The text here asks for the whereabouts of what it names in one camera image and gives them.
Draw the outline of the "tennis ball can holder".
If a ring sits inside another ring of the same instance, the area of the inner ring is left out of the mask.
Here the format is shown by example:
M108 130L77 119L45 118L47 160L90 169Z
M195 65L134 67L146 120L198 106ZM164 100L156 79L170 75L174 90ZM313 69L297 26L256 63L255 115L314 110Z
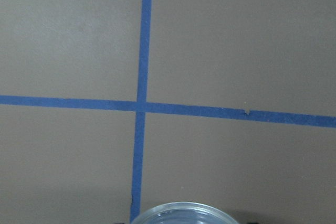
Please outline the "tennis ball can holder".
M227 213L205 204L196 202L170 202L148 209L134 218L132 223L238 224L238 221Z

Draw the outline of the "brown paper table cover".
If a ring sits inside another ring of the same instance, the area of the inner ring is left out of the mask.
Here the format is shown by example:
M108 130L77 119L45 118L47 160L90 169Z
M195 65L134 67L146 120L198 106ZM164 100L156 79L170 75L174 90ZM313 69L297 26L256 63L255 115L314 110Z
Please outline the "brown paper table cover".
M335 223L335 0L1 0L1 223L175 201Z

